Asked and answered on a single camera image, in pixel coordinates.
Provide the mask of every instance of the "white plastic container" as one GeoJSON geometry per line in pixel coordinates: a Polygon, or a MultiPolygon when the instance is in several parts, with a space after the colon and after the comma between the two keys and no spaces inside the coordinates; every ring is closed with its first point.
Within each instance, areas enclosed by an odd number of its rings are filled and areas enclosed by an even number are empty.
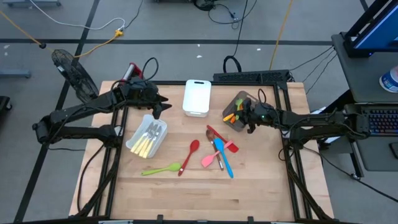
{"type": "Polygon", "coordinates": [[[380,86],[390,93],[398,93],[398,66],[382,75],[379,80],[380,86]]]}
{"type": "Polygon", "coordinates": [[[144,115],[144,118],[142,119],[141,125],[138,127],[137,131],[134,133],[132,138],[130,140],[126,141],[126,146],[129,149],[129,151],[130,151],[131,148],[133,147],[133,145],[135,145],[135,143],[147,131],[147,128],[152,123],[153,124],[157,124],[158,127],[160,126],[160,127],[162,127],[162,129],[159,132],[159,135],[154,140],[154,143],[153,143],[152,147],[150,148],[150,151],[149,151],[146,159],[152,158],[155,155],[155,153],[157,152],[157,150],[160,147],[160,144],[162,143],[162,141],[166,137],[166,134],[167,134],[167,124],[166,124],[166,122],[164,122],[162,120],[159,120],[159,119],[155,119],[152,115],[146,114],[146,115],[144,115]]]}
{"type": "Polygon", "coordinates": [[[203,80],[188,80],[185,84],[182,109],[187,116],[204,118],[210,108],[211,83],[203,80]]]}

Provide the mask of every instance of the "keyboard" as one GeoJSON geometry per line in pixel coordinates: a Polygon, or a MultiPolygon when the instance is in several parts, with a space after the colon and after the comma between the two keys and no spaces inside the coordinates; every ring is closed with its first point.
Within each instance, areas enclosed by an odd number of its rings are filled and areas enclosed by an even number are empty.
{"type": "Polygon", "coordinates": [[[364,106],[371,136],[398,136],[398,106],[364,106]]]}
{"type": "Polygon", "coordinates": [[[260,72],[217,73],[213,75],[216,82],[249,82],[249,83],[275,83],[289,82],[292,80],[288,70],[272,70],[260,72]]]}

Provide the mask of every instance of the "blue spoon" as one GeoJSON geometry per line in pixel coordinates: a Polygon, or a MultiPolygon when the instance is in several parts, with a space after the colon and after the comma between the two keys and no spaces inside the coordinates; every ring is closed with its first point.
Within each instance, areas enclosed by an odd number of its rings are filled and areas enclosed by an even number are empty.
{"type": "Polygon", "coordinates": [[[216,145],[216,148],[220,151],[221,155],[223,155],[224,163],[226,166],[226,170],[228,171],[228,174],[231,178],[234,178],[234,174],[232,173],[232,169],[229,166],[228,160],[226,159],[225,153],[224,153],[224,142],[223,140],[216,138],[214,139],[214,144],[216,145]]]}

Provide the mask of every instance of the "desk fan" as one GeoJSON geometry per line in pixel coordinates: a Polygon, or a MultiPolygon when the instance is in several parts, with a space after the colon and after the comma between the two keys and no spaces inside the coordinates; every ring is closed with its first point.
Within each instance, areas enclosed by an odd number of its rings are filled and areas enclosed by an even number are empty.
{"type": "Polygon", "coordinates": [[[99,91],[90,75],[66,50],[54,50],[51,58],[61,75],[76,91],[76,96],[83,103],[98,97],[99,91]]]}

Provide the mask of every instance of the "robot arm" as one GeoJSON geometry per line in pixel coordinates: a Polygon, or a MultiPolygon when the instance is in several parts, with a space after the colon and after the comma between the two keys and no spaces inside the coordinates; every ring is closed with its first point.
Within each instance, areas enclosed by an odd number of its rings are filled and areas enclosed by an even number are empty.
{"type": "Polygon", "coordinates": [[[296,114],[291,111],[275,109],[268,103],[251,104],[250,99],[243,102],[243,110],[237,111],[240,119],[249,126],[251,134],[256,125],[281,129],[291,146],[299,149],[312,139],[348,136],[351,139],[364,139],[370,134],[368,120],[357,113],[355,105],[346,107],[347,113],[296,114]]]}
{"type": "Polygon", "coordinates": [[[41,144],[54,144],[62,139],[99,139],[106,147],[116,147],[121,144],[118,132],[112,125],[99,128],[64,127],[65,124],[96,113],[112,113],[125,106],[152,109],[155,119],[163,110],[172,105],[160,96],[158,88],[151,82],[144,82],[139,77],[132,77],[122,82],[118,87],[104,93],[94,100],[70,108],[57,110],[44,116],[40,122],[33,125],[36,137],[41,144]]]}

